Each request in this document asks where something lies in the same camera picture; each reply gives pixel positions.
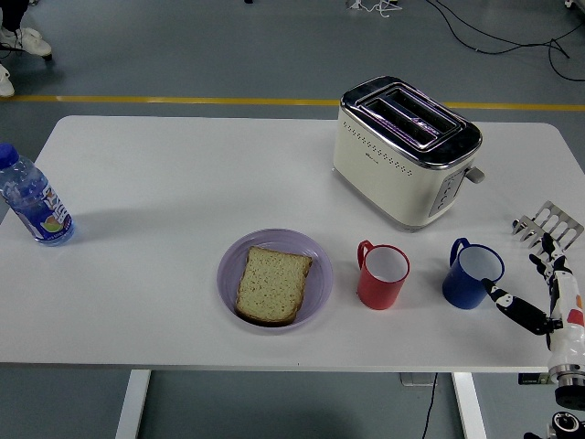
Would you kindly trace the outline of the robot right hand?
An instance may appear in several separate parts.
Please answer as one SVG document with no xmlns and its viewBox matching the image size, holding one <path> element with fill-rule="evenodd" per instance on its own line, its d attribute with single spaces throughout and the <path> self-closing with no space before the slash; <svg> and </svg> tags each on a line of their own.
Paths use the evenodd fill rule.
<svg viewBox="0 0 585 439">
<path fill-rule="evenodd" d="M 580 289 L 565 252 L 547 233 L 542 236 L 541 247 L 543 252 L 539 256 L 532 254 L 529 259 L 548 286 L 548 313 L 487 278 L 482 280 L 482 286 L 505 316 L 529 332 L 547 338 L 551 354 L 548 374 L 553 381 L 561 381 L 569 374 L 584 374 L 584 310 Z"/>
</svg>

